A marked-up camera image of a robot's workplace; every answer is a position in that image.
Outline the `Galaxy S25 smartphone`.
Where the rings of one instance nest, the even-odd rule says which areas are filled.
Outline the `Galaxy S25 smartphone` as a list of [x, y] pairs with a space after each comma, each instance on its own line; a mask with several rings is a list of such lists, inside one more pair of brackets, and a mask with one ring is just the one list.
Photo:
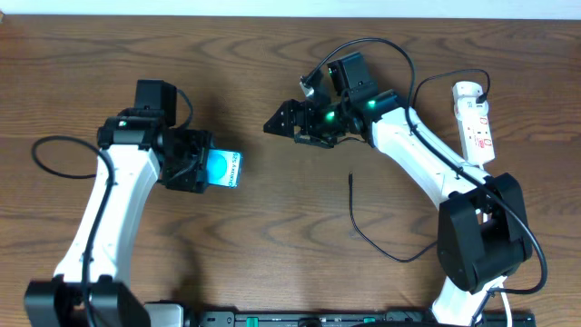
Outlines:
[[206, 164], [208, 184], [237, 188], [240, 182], [243, 156], [240, 152], [211, 149]]

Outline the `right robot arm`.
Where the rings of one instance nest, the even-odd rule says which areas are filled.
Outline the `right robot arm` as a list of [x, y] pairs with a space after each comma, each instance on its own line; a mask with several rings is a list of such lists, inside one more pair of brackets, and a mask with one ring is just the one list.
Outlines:
[[495, 157], [488, 123], [486, 85], [453, 85], [453, 112], [462, 150], [454, 152], [420, 120], [396, 92], [380, 91], [360, 53], [329, 63], [334, 95], [324, 72], [302, 78], [303, 100], [288, 100], [264, 124], [267, 134], [330, 149], [354, 139], [395, 161], [438, 209], [435, 243], [446, 274], [430, 311], [437, 323], [474, 326], [505, 280], [527, 261], [534, 244], [518, 181], [492, 176], [485, 164]]

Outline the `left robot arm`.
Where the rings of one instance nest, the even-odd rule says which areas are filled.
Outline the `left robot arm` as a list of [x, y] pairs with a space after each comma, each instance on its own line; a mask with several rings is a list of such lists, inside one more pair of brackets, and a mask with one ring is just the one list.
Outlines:
[[160, 183], [203, 193], [212, 133], [176, 123], [182, 91], [164, 80], [136, 85], [133, 106], [106, 119], [97, 144], [94, 188], [74, 240], [49, 281], [31, 281], [25, 311], [33, 326], [190, 326], [176, 302], [141, 303], [130, 290], [143, 209]]

